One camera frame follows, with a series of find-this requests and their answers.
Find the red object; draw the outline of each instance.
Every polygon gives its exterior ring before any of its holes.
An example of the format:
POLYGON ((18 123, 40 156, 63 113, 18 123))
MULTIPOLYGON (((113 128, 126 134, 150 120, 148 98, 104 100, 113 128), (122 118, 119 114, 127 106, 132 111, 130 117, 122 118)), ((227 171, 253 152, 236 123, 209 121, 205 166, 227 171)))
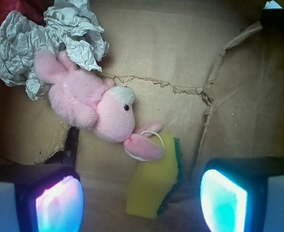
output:
POLYGON ((29 20, 44 25, 40 0, 0 0, 0 26, 11 11, 18 11, 29 20))

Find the brown cardboard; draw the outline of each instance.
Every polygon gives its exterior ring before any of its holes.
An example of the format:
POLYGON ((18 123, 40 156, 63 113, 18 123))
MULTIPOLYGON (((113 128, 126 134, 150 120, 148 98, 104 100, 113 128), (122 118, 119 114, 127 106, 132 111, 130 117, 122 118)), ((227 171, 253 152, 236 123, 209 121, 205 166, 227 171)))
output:
POLYGON ((211 158, 284 156, 284 36, 255 24, 239 41, 225 47, 205 85, 196 189, 211 158))
MULTIPOLYGON (((135 91, 137 127, 161 120, 163 132, 180 138, 186 182, 157 219, 127 215, 127 188, 138 162, 122 144, 80 130, 81 231, 207 231, 197 195, 205 163, 227 155, 284 154, 284 37, 260 32, 259 24, 247 29, 259 20, 264 4, 91 1, 110 43, 101 76, 135 91)), ((0 83, 1 96, 4 157, 30 164, 63 149, 69 128, 47 100, 31 101, 23 87, 0 83)))

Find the plush bunny ear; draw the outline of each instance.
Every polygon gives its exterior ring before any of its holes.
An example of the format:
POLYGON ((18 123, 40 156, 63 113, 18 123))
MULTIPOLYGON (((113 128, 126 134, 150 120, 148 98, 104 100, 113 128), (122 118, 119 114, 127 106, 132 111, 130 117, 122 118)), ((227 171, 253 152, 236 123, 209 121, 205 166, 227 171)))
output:
MULTIPOLYGON (((137 130, 134 131, 134 133, 136 134, 141 134, 142 132, 144 131, 153 131, 153 132, 159 132, 161 131, 163 125, 161 122, 152 122, 152 123, 149 123, 149 124, 146 124, 144 127, 141 127, 137 130)), ((146 137, 150 137, 151 135, 153 135, 152 133, 144 133, 143 136, 146 136, 146 137)))
POLYGON ((150 139, 139 134, 132 134, 124 141, 128 155, 140 161, 156 161, 164 156, 164 150, 150 139))
POLYGON ((41 50, 36 54, 34 68, 38 79, 49 84, 55 84, 67 72, 49 50, 41 50))

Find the white panel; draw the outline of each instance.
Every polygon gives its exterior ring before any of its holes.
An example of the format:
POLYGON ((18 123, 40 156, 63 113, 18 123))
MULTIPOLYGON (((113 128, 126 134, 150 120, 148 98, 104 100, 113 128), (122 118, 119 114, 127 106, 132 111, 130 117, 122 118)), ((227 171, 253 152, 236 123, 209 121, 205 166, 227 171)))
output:
POLYGON ((15 209, 14 184, 0 182, 0 232, 20 231, 15 209))

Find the plush bunny head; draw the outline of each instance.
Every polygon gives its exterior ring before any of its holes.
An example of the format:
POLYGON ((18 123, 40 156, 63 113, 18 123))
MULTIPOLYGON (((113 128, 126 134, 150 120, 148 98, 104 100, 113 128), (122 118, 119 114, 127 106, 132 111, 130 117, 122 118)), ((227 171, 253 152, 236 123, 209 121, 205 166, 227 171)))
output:
POLYGON ((113 80, 102 80, 79 69, 65 51, 57 57, 47 50, 40 51, 34 65, 38 78, 52 84, 52 108, 70 125, 92 130, 109 142, 124 143, 126 152, 134 159, 155 161, 163 157, 162 147, 148 139, 150 133, 143 133, 160 131, 160 123, 134 131, 132 89, 114 86, 113 80))
POLYGON ((112 143, 129 138, 135 127, 133 101, 134 92, 128 87, 115 86, 107 90, 97 105, 98 120, 93 132, 112 143))

